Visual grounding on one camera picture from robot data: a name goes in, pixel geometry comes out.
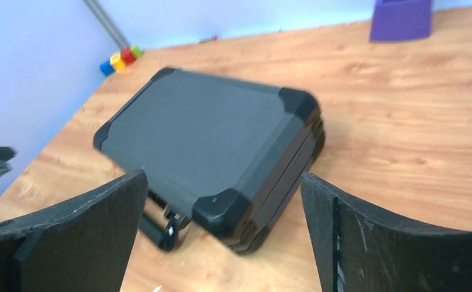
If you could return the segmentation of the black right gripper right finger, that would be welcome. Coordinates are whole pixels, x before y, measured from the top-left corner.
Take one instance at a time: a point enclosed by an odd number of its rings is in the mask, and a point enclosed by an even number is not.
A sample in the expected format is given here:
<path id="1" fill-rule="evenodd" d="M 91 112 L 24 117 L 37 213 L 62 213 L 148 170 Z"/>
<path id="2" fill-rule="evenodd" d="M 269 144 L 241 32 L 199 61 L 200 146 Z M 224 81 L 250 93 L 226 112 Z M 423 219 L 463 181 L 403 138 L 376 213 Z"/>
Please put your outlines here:
<path id="1" fill-rule="evenodd" d="M 323 291 L 472 291 L 472 231 L 396 214 L 312 173 L 300 191 Z"/>

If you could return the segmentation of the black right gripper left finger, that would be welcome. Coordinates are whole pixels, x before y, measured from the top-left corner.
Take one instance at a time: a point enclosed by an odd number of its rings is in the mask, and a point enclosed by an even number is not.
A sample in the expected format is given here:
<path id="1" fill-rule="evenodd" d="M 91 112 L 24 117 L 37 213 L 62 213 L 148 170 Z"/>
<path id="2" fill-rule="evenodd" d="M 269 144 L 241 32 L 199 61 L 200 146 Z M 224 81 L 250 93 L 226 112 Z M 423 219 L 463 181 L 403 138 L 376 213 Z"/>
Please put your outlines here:
<path id="1" fill-rule="evenodd" d="M 0 223 L 0 291 L 119 291 L 147 197 L 142 170 Z"/>

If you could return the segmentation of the black poker set case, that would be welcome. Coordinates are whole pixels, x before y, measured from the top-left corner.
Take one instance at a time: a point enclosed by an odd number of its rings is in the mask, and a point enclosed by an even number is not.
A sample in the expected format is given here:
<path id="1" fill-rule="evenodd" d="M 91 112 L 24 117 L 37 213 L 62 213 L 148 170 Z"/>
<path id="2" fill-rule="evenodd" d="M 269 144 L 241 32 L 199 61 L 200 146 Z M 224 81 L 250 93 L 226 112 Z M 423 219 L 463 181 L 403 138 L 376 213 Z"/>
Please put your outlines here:
<path id="1" fill-rule="evenodd" d="M 126 172 L 141 169 L 162 228 L 140 229 L 161 250 L 196 223 L 238 255 L 256 252 L 325 143 L 308 91 L 162 68 L 94 134 Z"/>

